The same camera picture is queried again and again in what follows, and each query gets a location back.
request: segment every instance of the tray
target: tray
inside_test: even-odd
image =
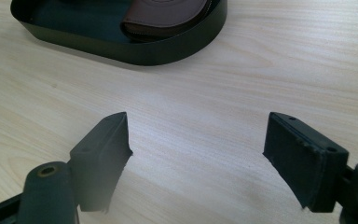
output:
[[[123,63],[157,65],[188,57],[211,43],[227,16],[227,0],[213,0],[209,14],[168,39],[138,43],[121,33],[131,0],[13,0],[11,13],[36,38]]]

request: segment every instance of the brown wallet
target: brown wallet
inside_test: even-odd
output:
[[[211,4],[212,0],[132,0],[121,30],[141,42],[179,35],[203,20]]]

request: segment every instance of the wood grain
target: wood grain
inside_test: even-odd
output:
[[[301,210],[262,156],[268,114],[302,119],[358,163],[358,1],[230,0],[208,47],[142,67],[39,41],[0,0],[0,202],[28,172],[127,111],[108,214],[81,223],[338,223]]]

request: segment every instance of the leather case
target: leather case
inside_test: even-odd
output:
[[[133,0],[121,30],[141,42],[179,35],[202,21],[211,4],[212,0]]]

